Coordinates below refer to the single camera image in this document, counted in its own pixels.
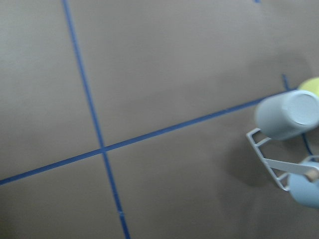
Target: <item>blue tape line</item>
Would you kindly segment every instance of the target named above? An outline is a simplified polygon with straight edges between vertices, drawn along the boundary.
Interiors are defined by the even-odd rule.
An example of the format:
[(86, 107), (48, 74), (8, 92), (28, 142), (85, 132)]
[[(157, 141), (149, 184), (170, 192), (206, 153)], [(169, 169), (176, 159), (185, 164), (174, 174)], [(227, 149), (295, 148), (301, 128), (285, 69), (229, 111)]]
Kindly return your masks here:
[(223, 115), (235, 112), (235, 111), (239, 111), (239, 110), (254, 106), (254, 105), (258, 104), (260, 101), (262, 101), (263, 99), (268, 98), (270, 96), (266, 96), (266, 97), (263, 97), (263, 98), (260, 98), (260, 99), (254, 100), (254, 101), (250, 101), (250, 102), (247, 102), (247, 103), (244, 103), (244, 104), (241, 104), (241, 105), (237, 105), (237, 106), (234, 106), (234, 107), (231, 107), (231, 108), (228, 108), (228, 109), (224, 109), (224, 110), (209, 114), (209, 115), (201, 116), (199, 118), (191, 119), (191, 120), (185, 121), (183, 123), (179, 123), (179, 124), (176, 124), (176, 125), (173, 125), (173, 126), (170, 126), (170, 127), (167, 127), (167, 128), (163, 128), (163, 129), (151, 132), (151, 133), (147, 133), (147, 134), (135, 137), (135, 138), (131, 138), (131, 139), (119, 142), (119, 143), (115, 143), (115, 144), (112, 144), (112, 145), (109, 145), (109, 146), (105, 147), (105, 150), (106, 151), (110, 151), (110, 150), (113, 150), (113, 149), (116, 149), (116, 148), (120, 148), (120, 147), (123, 147), (123, 146), (127, 146), (129, 144), (132, 144), (132, 143), (136, 143), (136, 142), (148, 139), (148, 138), (152, 138), (152, 137), (164, 134), (164, 133), (168, 133), (168, 132), (171, 132), (173, 130), (184, 128), (184, 127), (192, 125), (192, 124), (196, 124), (196, 123), (203, 122), (203, 121), (206, 121), (206, 120), (210, 120), (210, 119), (213, 119), (213, 118), (216, 118), (216, 117), (219, 117), (219, 116), (223, 116)]
[(92, 157), (92, 156), (97, 155), (97, 154), (102, 153), (102, 152), (103, 151), (101, 149), (96, 149), (96, 150), (93, 150), (91, 152), (83, 153), (83, 154), (75, 156), (75, 157), (71, 157), (71, 158), (56, 162), (56, 163), (52, 163), (52, 164), (49, 164), (49, 165), (46, 165), (46, 166), (43, 166), (43, 167), (40, 167), (37, 169), (33, 169), (31, 171), (27, 171), (27, 172), (24, 172), (24, 173), (21, 173), (21, 174), (12, 176), (12, 177), (8, 177), (8, 178), (0, 180), (0, 185), (10, 183), (10, 182), (22, 179), (22, 178), (26, 178), (26, 177), (29, 177), (29, 176), (32, 176), (32, 175), (35, 175), (38, 173), (42, 173), (42, 172), (45, 172), (45, 171), (69, 164), (69, 163), (79, 161), (81, 159), (89, 158), (89, 157)]
[(282, 74), (282, 78), (283, 78), (283, 83), (284, 83), (284, 87), (286, 89), (286, 91), (290, 91), (290, 86), (289, 86), (289, 81), (288, 78), (285, 74)]
[[(92, 94), (91, 94), (91, 91), (90, 91), (88, 78), (87, 78), (87, 75), (85, 73), (83, 59), (82, 59), (82, 56), (81, 56), (80, 47), (79, 47), (77, 36), (76, 36), (76, 33), (75, 33), (75, 27), (74, 27), (74, 24), (73, 24), (73, 21), (72, 21), (70, 7), (69, 7), (69, 4), (68, 4), (67, 0), (62, 0), (62, 3), (63, 3), (63, 8), (64, 8), (64, 12), (65, 12), (65, 17), (66, 17), (66, 20), (67, 20), (67, 23), (68, 23), (69, 31), (70, 31), (70, 34), (71, 34), (71, 40), (72, 40), (72, 44), (73, 44), (73, 49), (74, 49), (74, 53), (75, 53), (75, 56), (76, 56), (76, 60), (77, 60), (77, 63), (78, 63), (78, 67), (79, 67), (79, 71), (80, 71), (80, 75), (81, 75), (81, 79), (82, 79), (82, 84), (83, 84), (84, 91), (85, 91), (85, 94), (86, 94), (87, 102), (89, 104), (91, 117), (92, 117), (94, 128), (95, 128), (95, 132), (97, 134), (99, 145), (102, 148), (102, 147), (104, 147), (104, 140), (103, 140), (102, 132), (101, 132), (100, 125), (99, 125), (99, 122), (98, 122), (98, 117), (97, 117), (97, 114), (96, 114), (96, 110), (95, 110), (95, 107), (94, 107), (94, 104), (93, 104), (93, 98), (92, 98)], [(123, 229), (125, 238), (126, 239), (130, 239), (131, 238), (130, 237), (130, 233), (129, 233), (129, 230), (128, 230), (128, 227), (127, 227), (127, 223), (126, 223), (126, 220), (125, 220), (125, 216), (124, 216), (124, 212), (123, 212), (123, 209), (122, 209), (120, 197), (118, 195), (118, 191), (117, 191), (117, 188), (116, 188), (115, 180), (114, 180), (113, 173), (112, 173), (112, 168), (111, 168), (109, 159), (108, 159), (107, 154), (106, 154), (105, 151), (103, 151), (102, 156), (103, 156), (103, 159), (104, 159), (105, 167), (106, 167), (106, 170), (107, 170), (108, 178), (109, 178), (111, 189), (112, 189), (112, 192), (113, 192), (113, 197), (114, 197), (115, 204), (116, 204), (116, 207), (117, 207), (117, 210), (118, 210), (118, 213), (119, 213), (119, 217), (120, 217), (120, 221), (121, 221), (121, 225), (122, 225), (122, 229)]]
[(307, 150), (307, 153), (309, 155), (313, 155), (311, 149), (310, 149), (310, 146), (309, 146), (309, 142), (308, 142), (308, 139), (307, 139), (307, 136), (305, 133), (302, 134), (302, 138), (303, 138), (303, 141), (304, 141), (304, 144), (306, 146), (306, 150)]
[[(277, 94), (273, 94), (273, 95), (270, 95), (270, 96), (278, 95), (278, 94), (281, 94), (281, 93), (283, 93), (283, 92), (279, 92)], [(47, 171), (47, 170), (50, 170), (50, 169), (65, 165), (65, 164), (76, 162), (78, 160), (85, 159), (85, 158), (88, 158), (88, 157), (91, 157), (91, 156), (94, 156), (94, 155), (97, 155), (97, 154), (100, 154), (100, 153), (103, 154), (103, 152), (107, 152), (107, 151), (110, 151), (110, 150), (113, 150), (113, 149), (124, 147), (124, 146), (130, 145), (132, 143), (136, 143), (136, 142), (148, 139), (148, 138), (152, 138), (152, 137), (164, 134), (164, 133), (168, 133), (168, 132), (171, 132), (171, 131), (174, 131), (174, 130), (177, 130), (177, 129), (180, 129), (180, 128), (183, 128), (183, 127), (186, 127), (186, 126), (189, 126), (189, 125), (192, 125), (192, 124), (196, 124), (196, 123), (199, 123), (199, 122), (203, 122), (205, 120), (210, 120), (210, 119), (213, 119), (213, 118), (216, 118), (216, 117), (219, 117), (219, 116), (223, 116), (223, 115), (235, 112), (235, 111), (239, 111), (239, 110), (242, 110), (244, 108), (248, 108), (248, 107), (254, 106), (254, 105), (258, 104), (260, 101), (262, 101), (263, 99), (267, 98), (267, 97), (263, 97), (263, 98), (260, 98), (260, 99), (254, 100), (254, 101), (250, 101), (250, 102), (247, 102), (247, 103), (244, 103), (244, 104), (241, 104), (241, 105), (237, 105), (237, 106), (225, 109), (225, 110), (221, 110), (221, 111), (218, 111), (218, 112), (206, 115), (206, 116), (202, 116), (202, 117), (195, 118), (195, 119), (192, 119), (192, 120), (189, 120), (189, 121), (185, 121), (183, 123), (179, 123), (179, 124), (176, 124), (176, 125), (173, 125), (173, 126), (170, 126), (170, 127), (167, 127), (167, 128), (163, 128), (163, 129), (151, 132), (151, 133), (147, 133), (147, 134), (135, 137), (135, 138), (124, 140), (124, 141), (119, 142), (119, 143), (115, 143), (115, 144), (112, 144), (112, 145), (109, 145), (109, 146), (106, 146), (106, 147), (102, 147), (101, 149), (96, 149), (96, 150), (93, 150), (93, 151), (88, 152), (88, 153), (84, 153), (84, 154), (81, 154), (81, 155), (78, 155), (78, 156), (75, 156), (75, 157), (71, 157), (71, 158), (59, 161), (57, 163), (52, 163), (52, 164), (43, 166), (41, 168), (37, 168), (37, 169), (31, 170), (31, 171), (28, 171), (28, 172), (25, 172), (25, 173), (21, 173), (21, 174), (18, 174), (18, 175), (9, 177), (9, 178), (5, 178), (5, 179), (0, 180), (0, 185), (6, 184), (6, 183), (9, 183), (9, 182), (18, 180), (18, 179), (22, 179), (22, 178), (25, 178), (25, 177), (28, 177), (28, 176), (32, 176), (34, 174), (41, 173), (41, 172), (44, 172), (44, 171)]]

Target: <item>blue tape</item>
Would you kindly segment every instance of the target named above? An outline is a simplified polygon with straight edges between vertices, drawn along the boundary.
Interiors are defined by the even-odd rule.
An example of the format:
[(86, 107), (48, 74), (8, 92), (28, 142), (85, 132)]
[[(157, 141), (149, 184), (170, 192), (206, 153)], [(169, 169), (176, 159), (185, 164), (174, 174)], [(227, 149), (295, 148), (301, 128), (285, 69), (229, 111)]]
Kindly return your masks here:
[[(278, 95), (278, 94), (281, 94), (281, 93), (283, 93), (283, 92), (279, 92), (277, 94), (273, 94), (273, 95), (270, 95), (270, 96)], [(192, 125), (192, 124), (196, 124), (196, 123), (203, 122), (203, 121), (206, 121), (206, 120), (210, 120), (210, 119), (213, 119), (213, 118), (216, 118), (216, 117), (219, 117), (219, 116), (223, 116), (223, 115), (235, 112), (235, 111), (239, 111), (239, 110), (254, 106), (254, 105), (258, 104), (260, 101), (262, 101), (263, 99), (265, 99), (267, 97), (270, 97), (270, 96), (266, 96), (266, 97), (263, 97), (263, 98), (260, 98), (260, 99), (254, 100), (254, 101), (250, 101), (250, 102), (247, 102), (247, 103), (244, 103), (244, 104), (241, 104), (241, 105), (237, 105), (237, 106), (234, 106), (234, 107), (231, 107), (231, 108), (228, 108), (228, 109), (225, 109), (225, 110), (221, 110), (221, 111), (218, 111), (218, 112), (206, 115), (206, 116), (202, 116), (202, 117), (199, 117), (199, 118), (191, 119), (191, 120), (185, 121), (183, 123), (179, 123), (179, 124), (176, 124), (176, 125), (173, 125), (173, 126), (170, 126), (170, 127), (166, 127), (166, 128), (154, 131), (154, 132), (150, 132), (150, 133), (147, 133), (147, 134), (135, 137), (135, 138), (124, 140), (124, 141), (119, 142), (119, 143), (115, 143), (115, 144), (112, 144), (112, 145), (109, 145), (109, 146), (106, 146), (106, 147), (102, 147), (101, 149), (96, 149), (96, 150), (93, 150), (93, 151), (88, 152), (88, 153), (84, 153), (84, 154), (81, 154), (81, 155), (78, 155), (78, 156), (75, 156), (75, 157), (71, 157), (71, 158), (59, 161), (57, 163), (52, 163), (52, 164), (43, 166), (41, 168), (37, 168), (37, 169), (31, 170), (31, 171), (28, 171), (28, 172), (25, 172), (25, 173), (21, 173), (21, 174), (18, 174), (18, 175), (9, 177), (9, 178), (5, 178), (5, 179), (0, 180), (0, 185), (6, 184), (6, 183), (9, 183), (9, 182), (18, 180), (18, 179), (22, 179), (22, 178), (25, 178), (25, 177), (28, 177), (28, 176), (32, 176), (34, 174), (41, 173), (41, 172), (44, 172), (44, 171), (47, 171), (47, 170), (50, 170), (50, 169), (53, 169), (53, 168), (68, 164), (68, 163), (72, 163), (72, 162), (75, 162), (75, 161), (78, 161), (78, 160), (81, 160), (81, 159), (85, 159), (85, 158), (97, 155), (97, 154), (103, 154), (103, 152), (107, 152), (107, 151), (110, 151), (110, 150), (113, 150), (113, 149), (124, 147), (124, 146), (130, 145), (132, 143), (136, 143), (136, 142), (148, 139), (148, 138), (152, 138), (152, 137), (155, 137), (155, 136), (158, 136), (158, 135), (161, 135), (161, 134), (165, 134), (165, 133), (168, 133), (168, 132), (171, 132), (171, 131), (174, 131), (174, 130), (177, 130), (177, 129), (180, 129), (180, 128), (183, 128), (183, 127), (186, 127), (186, 126), (189, 126), (189, 125)]]
[[(87, 78), (87, 75), (85, 73), (83, 59), (82, 59), (82, 56), (81, 56), (80, 47), (79, 47), (77, 36), (76, 36), (76, 33), (75, 33), (74, 24), (73, 24), (73, 21), (72, 21), (70, 7), (69, 7), (69, 4), (68, 4), (67, 0), (62, 0), (62, 3), (63, 3), (63, 8), (64, 8), (67, 24), (68, 24), (68, 27), (69, 27), (69, 31), (70, 31), (70, 34), (71, 34), (71, 40), (72, 40), (72, 44), (73, 44), (73, 49), (74, 49), (74, 53), (75, 53), (75, 56), (76, 56), (76, 60), (77, 60), (77, 63), (78, 63), (78, 67), (79, 67), (79, 71), (80, 71), (80, 75), (81, 75), (81, 79), (82, 79), (83, 88), (84, 88), (85, 95), (86, 95), (86, 98), (87, 98), (87, 102), (88, 102), (88, 105), (89, 105), (89, 108), (90, 108), (91, 117), (92, 117), (92, 120), (93, 120), (95, 132), (97, 134), (99, 145), (102, 148), (102, 147), (104, 147), (104, 140), (103, 140), (101, 128), (100, 128), (100, 125), (99, 125), (98, 117), (97, 117), (97, 114), (96, 114), (96, 110), (95, 110), (95, 107), (94, 107), (94, 104), (93, 104), (93, 98), (92, 98), (92, 94), (91, 94), (91, 91), (90, 91), (88, 78)], [(121, 221), (121, 225), (122, 225), (122, 229), (123, 229), (125, 238), (126, 239), (130, 239), (131, 237), (130, 237), (129, 229), (127, 227), (127, 223), (126, 223), (125, 216), (124, 216), (124, 213), (123, 213), (120, 197), (119, 197), (119, 194), (118, 194), (118, 191), (117, 191), (117, 188), (116, 188), (115, 180), (114, 180), (113, 173), (112, 173), (112, 168), (111, 168), (109, 159), (108, 159), (107, 154), (106, 154), (105, 151), (102, 152), (102, 156), (103, 156), (103, 160), (104, 160), (105, 167), (106, 167), (106, 170), (107, 170), (107, 174), (108, 174), (108, 178), (109, 178), (109, 181), (110, 181), (113, 197), (114, 197), (114, 200), (115, 200), (117, 211), (119, 213), (119, 217), (120, 217), (120, 221)]]
[(132, 144), (132, 143), (136, 143), (136, 142), (148, 139), (148, 138), (152, 138), (152, 137), (164, 134), (164, 133), (168, 133), (168, 132), (171, 132), (173, 130), (184, 128), (184, 127), (192, 125), (192, 124), (196, 124), (196, 123), (203, 122), (203, 121), (206, 121), (206, 120), (210, 120), (210, 119), (213, 119), (213, 118), (216, 118), (216, 117), (219, 117), (219, 116), (223, 116), (223, 115), (235, 112), (235, 111), (239, 111), (239, 110), (254, 106), (254, 105), (258, 104), (260, 101), (262, 101), (263, 99), (268, 98), (270, 96), (266, 96), (266, 97), (263, 97), (263, 98), (260, 98), (260, 99), (254, 100), (254, 101), (250, 101), (250, 102), (247, 102), (247, 103), (244, 103), (244, 104), (241, 104), (241, 105), (230, 107), (228, 109), (217, 111), (217, 112), (209, 114), (209, 115), (201, 116), (199, 118), (191, 119), (191, 120), (185, 121), (183, 123), (175, 124), (175, 125), (167, 127), (167, 128), (156, 130), (154, 132), (150, 132), (150, 133), (147, 133), (147, 134), (135, 137), (135, 138), (131, 138), (131, 139), (119, 142), (119, 143), (115, 143), (115, 144), (112, 144), (112, 145), (109, 145), (109, 146), (105, 147), (104, 149), (106, 151), (110, 151), (110, 150), (113, 150), (113, 149), (116, 149), (116, 148), (120, 148), (120, 147), (123, 147), (123, 146), (127, 146), (129, 144)]
[(10, 182), (22, 179), (22, 178), (26, 178), (26, 177), (32, 176), (34, 174), (42, 173), (42, 172), (45, 172), (45, 171), (69, 164), (69, 163), (79, 161), (81, 159), (89, 158), (89, 157), (92, 157), (94, 155), (100, 154), (102, 152), (103, 151), (101, 149), (96, 149), (96, 150), (93, 150), (91, 152), (83, 153), (83, 154), (75, 156), (75, 157), (71, 157), (71, 158), (56, 162), (56, 163), (52, 163), (52, 164), (49, 164), (49, 165), (46, 165), (46, 166), (43, 166), (43, 167), (40, 167), (37, 169), (33, 169), (31, 171), (27, 171), (27, 172), (24, 172), (24, 173), (21, 173), (21, 174), (12, 176), (12, 177), (8, 177), (8, 178), (0, 180), (0, 185), (10, 183)]
[(313, 152), (312, 152), (311, 149), (310, 149), (309, 142), (308, 142), (308, 139), (307, 139), (306, 134), (303, 133), (301, 136), (302, 136), (302, 138), (303, 138), (303, 141), (304, 141), (304, 144), (305, 144), (307, 153), (308, 153), (309, 155), (313, 155)]
[(284, 83), (284, 87), (286, 89), (286, 91), (290, 91), (290, 86), (289, 86), (289, 81), (288, 78), (285, 74), (282, 74), (282, 78), (283, 78), (283, 83)]

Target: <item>floor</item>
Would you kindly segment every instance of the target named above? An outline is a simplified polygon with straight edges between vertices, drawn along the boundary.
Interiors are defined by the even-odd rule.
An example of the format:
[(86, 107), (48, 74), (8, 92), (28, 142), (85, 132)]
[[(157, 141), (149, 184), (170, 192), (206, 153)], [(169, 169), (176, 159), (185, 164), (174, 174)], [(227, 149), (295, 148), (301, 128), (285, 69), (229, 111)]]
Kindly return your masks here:
[(318, 235), (245, 134), (260, 100), (319, 75), (319, 1), (0, 6), (0, 238)]

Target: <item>gray cup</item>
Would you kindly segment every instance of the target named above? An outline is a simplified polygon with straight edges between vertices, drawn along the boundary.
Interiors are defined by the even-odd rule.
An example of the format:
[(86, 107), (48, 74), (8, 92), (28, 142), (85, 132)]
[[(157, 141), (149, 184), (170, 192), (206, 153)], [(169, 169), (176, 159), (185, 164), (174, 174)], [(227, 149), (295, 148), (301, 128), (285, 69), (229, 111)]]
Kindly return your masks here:
[(304, 90), (266, 98), (256, 108), (255, 121), (269, 138), (289, 139), (319, 125), (319, 98)]

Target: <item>yellow object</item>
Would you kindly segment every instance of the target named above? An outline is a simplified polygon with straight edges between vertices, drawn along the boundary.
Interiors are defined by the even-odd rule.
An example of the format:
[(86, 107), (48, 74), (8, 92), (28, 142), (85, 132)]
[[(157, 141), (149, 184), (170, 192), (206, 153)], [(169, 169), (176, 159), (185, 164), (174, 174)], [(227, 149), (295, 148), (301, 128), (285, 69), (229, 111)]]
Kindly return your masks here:
[(299, 90), (305, 90), (310, 91), (314, 94), (316, 94), (319, 97), (319, 77), (317, 78), (311, 78), (309, 80), (306, 80), (302, 82), (299, 87)]

